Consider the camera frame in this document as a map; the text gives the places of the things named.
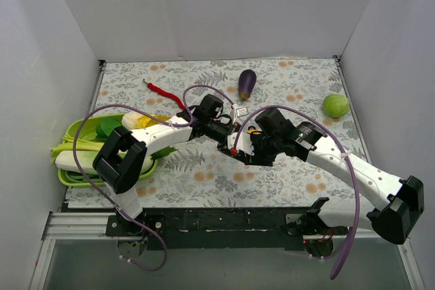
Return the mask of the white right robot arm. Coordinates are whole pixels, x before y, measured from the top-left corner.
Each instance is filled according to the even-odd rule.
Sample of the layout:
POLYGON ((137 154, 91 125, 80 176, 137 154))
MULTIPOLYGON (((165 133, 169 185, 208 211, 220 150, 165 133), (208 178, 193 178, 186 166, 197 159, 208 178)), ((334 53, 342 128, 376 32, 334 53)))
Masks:
POLYGON ((370 228, 393 244, 404 244, 424 211, 423 182, 391 175, 349 153, 326 127, 311 117, 294 126, 280 112, 281 105, 269 105, 250 116, 267 135, 279 137, 296 156, 334 175, 353 187, 354 216, 360 216, 362 200, 371 203, 366 213, 370 228))

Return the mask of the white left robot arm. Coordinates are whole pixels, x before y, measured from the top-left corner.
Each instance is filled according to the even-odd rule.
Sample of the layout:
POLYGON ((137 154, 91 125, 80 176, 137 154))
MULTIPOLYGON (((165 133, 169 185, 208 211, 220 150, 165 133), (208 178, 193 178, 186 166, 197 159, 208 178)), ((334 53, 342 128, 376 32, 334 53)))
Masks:
POLYGON ((235 119, 227 124, 219 121, 222 108, 223 102, 208 94, 193 111, 186 108, 166 122, 134 130, 121 126, 111 132, 92 166, 111 191, 108 200, 114 204, 127 234, 136 236, 145 226, 135 184, 147 157, 172 145, 206 136, 218 143, 220 151, 242 162, 251 162, 254 156, 251 135, 243 132, 235 119))

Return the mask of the yellow padlock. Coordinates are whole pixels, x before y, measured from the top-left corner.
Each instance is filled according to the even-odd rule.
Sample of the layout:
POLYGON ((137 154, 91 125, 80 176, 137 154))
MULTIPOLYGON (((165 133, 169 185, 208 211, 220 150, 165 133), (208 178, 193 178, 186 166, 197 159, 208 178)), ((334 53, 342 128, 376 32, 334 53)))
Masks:
POLYGON ((260 134, 262 131, 258 130, 255 126, 250 126, 247 130, 249 134, 260 134))

